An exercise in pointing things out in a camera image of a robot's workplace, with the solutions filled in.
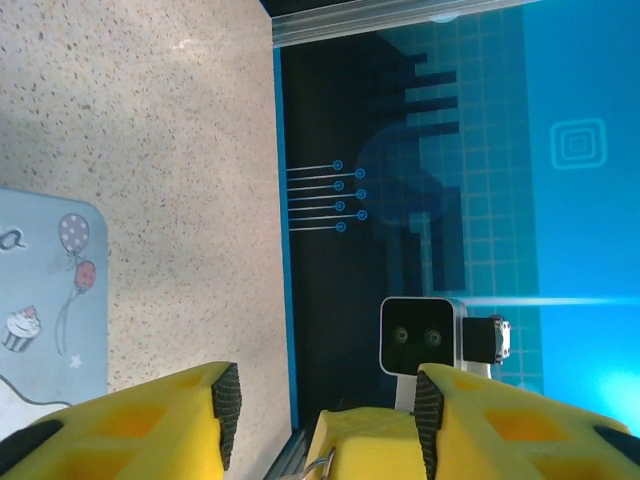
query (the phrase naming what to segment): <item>star illustration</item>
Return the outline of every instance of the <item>star illustration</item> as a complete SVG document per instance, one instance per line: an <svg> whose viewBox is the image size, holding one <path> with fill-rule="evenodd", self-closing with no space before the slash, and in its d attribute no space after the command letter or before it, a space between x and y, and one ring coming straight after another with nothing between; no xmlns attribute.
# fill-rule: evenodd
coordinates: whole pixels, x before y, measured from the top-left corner
<svg viewBox="0 0 640 480"><path fill-rule="evenodd" d="M80 365L82 365L82 360L80 360L80 355L74 355L71 357L71 365L69 365L71 368L80 368Z"/></svg>

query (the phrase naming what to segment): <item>purple balloon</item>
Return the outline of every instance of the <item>purple balloon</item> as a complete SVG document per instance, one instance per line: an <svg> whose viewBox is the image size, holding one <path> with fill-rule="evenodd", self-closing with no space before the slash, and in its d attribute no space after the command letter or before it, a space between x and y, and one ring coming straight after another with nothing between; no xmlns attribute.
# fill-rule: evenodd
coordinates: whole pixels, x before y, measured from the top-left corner
<svg viewBox="0 0 640 480"><path fill-rule="evenodd" d="M89 243L89 224L77 213L68 213L58 225L60 243L69 253L80 253Z"/></svg>

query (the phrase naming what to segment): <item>blue grid pattern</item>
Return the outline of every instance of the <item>blue grid pattern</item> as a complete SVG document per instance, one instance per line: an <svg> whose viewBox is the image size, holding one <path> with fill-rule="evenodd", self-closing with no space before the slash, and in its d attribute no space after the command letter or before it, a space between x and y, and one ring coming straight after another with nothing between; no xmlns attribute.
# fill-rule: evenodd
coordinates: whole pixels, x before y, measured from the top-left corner
<svg viewBox="0 0 640 480"><path fill-rule="evenodd" d="M414 114L408 119L409 126L460 122L459 135L420 139L420 163L445 186L461 188L467 291L434 292L425 262L425 295L536 295L522 9L464 16L446 24L399 27L381 35L405 54L428 54L429 62L416 66L418 74L457 72L456 84L407 92L408 101L459 99L457 110ZM430 251L428 222L416 218L412 223L412 230L420 231L427 243L424 251ZM494 376L542 392L538 310L499 310L514 327L512 355L494 369ZM471 314L495 311L473 309Z"/></svg>

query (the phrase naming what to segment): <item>speckled countertop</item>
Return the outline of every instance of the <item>speckled countertop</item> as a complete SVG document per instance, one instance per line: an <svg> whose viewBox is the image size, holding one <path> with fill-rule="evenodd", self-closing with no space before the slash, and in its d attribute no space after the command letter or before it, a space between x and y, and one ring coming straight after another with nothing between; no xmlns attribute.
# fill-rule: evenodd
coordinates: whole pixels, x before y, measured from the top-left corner
<svg viewBox="0 0 640 480"><path fill-rule="evenodd" d="M112 389L239 363L229 479L290 430L270 38L258 0L0 2L0 186L104 215Z"/></svg>

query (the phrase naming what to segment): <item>balloon illustration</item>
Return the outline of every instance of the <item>balloon illustration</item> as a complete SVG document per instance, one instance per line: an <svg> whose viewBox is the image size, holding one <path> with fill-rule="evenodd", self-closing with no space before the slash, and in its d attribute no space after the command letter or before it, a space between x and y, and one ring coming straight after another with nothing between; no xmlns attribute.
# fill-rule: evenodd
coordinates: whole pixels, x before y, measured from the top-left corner
<svg viewBox="0 0 640 480"><path fill-rule="evenodd" d="M58 353L62 355L67 351L67 317L69 307L80 296L87 293L96 282L96 266L84 257L80 256L89 243L89 224L81 215L68 213L60 219L58 224L60 243L69 255L69 269L75 267L76 274L73 278L73 286L66 302L62 305L56 318L55 341Z"/></svg>

